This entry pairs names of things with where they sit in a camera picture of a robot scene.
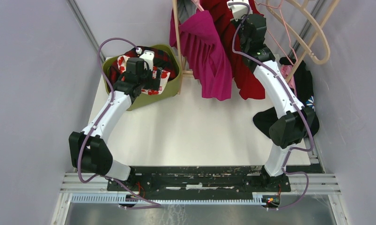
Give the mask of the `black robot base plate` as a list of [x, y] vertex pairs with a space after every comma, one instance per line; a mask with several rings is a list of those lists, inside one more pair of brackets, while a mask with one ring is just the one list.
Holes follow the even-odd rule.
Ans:
[[291, 178], [270, 178], [261, 165], [135, 166], [122, 183], [145, 199], [249, 200], [254, 192], [291, 192]]

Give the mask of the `red dress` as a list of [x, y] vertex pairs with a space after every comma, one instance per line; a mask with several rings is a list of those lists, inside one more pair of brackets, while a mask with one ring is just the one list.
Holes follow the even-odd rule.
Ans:
[[202, 0], [201, 6], [209, 11], [213, 18], [215, 28], [219, 34], [225, 53], [231, 64], [233, 77], [240, 96], [247, 100], [264, 99], [265, 89], [250, 69], [244, 64], [243, 57], [232, 51], [233, 36], [236, 26], [233, 24], [232, 12], [227, 6], [226, 0]]

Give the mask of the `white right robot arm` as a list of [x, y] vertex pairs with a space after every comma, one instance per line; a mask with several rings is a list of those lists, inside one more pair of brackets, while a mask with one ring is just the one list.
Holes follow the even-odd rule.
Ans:
[[305, 151], [313, 150], [310, 126], [315, 112], [296, 97], [284, 80], [274, 54], [264, 44], [266, 31], [263, 16], [246, 14], [241, 17], [236, 34], [241, 46], [237, 53], [246, 58], [245, 64], [264, 87], [277, 115], [277, 120], [268, 129], [273, 145], [259, 179], [263, 190], [272, 191], [283, 182], [291, 151], [300, 150], [297, 144], [303, 138], [310, 140], [310, 148]]

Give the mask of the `red navy plaid skirt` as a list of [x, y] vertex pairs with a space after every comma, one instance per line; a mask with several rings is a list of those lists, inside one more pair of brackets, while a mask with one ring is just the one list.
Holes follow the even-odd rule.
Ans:
[[[174, 67], [171, 57], [169, 54], [163, 50], [159, 50], [156, 48], [152, 47], [145, 47], [145, 46], [139, 46], [143, 51], [148, 50], [148, 51], [153, 51], [155, 53], [154, 57], [154, 66], [155, 67], [160, 67], [163, 70], [167, 71], [170, 73], [168, 82], [172, 81], [173, 79], [176, 78], [176, 68]], [[109, 69], [106, 69], [106, 75], [113, 85], [117, 79], [120, 77], [122, 71], [119, 68], [119, 63], [123, 63], [125, 60], [124, 59], [119, 59], [118, 57], [115, 60], [111, 61], [111, 66]]]

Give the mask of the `white red floral garment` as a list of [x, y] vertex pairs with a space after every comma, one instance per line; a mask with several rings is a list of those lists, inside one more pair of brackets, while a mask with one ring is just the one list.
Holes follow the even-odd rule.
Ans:
[[[119, 68], [121, 69], [122, 72], [124, 72], [124, 70], [125, 70], [124, 66], [126, 64], [126, 61], [129, 58], [130, 57], [127, 57], [125, 55], [122, 55], [122, 56], [119, 57], [119, 59], [125, 60], [123, 63], [121, 63], [121, 62], [119, 63]], [[144, 94], [147, 94], [147, 95], [159, 95], [159, 94], [162, 94], [162, 92], [164, 91], [164, 89], [167, 85], [167, 82], [168, 82], [169, 75], [170, 75], [169, 72], [163, 70], [160, 91], [146, 90], [146, 89], [139, 87], [138, 85], [133, 85], [133, 84], [129, 84], [127, 82], [124, 82], [124, 81], [121, 80], [122, 74], [120, 75], [120, 77], [117, 79], [117, 81], [113, 85], [113, 88], [114, 88], [114, 90], [122, 91], [125, 94], [128, 94], [131, 97], [135, 97], [135, 98], [138, 97], [141, 93], [144, 93]]]

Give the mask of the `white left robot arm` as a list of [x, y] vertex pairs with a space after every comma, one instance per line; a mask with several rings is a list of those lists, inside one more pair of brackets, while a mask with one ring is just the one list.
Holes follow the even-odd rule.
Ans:
[[160, 88], [162, 68], [154, 66], [153, 54], [127, 59], [125, 70], [113, 84], [98, 115], [81, 132], [72, 132], [69, 147], [73, 167], [118, 179], [124, 190], [135, 188], [131, 167], [115, 160], [107, 142], [122, 114], [134, 103], [143, 88]]

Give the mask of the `pink wire hanger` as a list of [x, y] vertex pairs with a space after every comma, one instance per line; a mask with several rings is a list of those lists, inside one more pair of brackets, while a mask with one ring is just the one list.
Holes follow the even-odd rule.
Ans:
[[284, 0], [256, 0], [254, 2], [257, 10], [266, 18], [267, 33], [265, 35], [265, 43], [273, 53], [294, 59], [296, 57], [294, 56], [295, 50], [293, 50], [294, 39], [285, 27], [286, 22], [280, 22], [268, 10], [270, 8], [276, 15], [285, 18], [283, 7], [287, 5], [286, 2]]

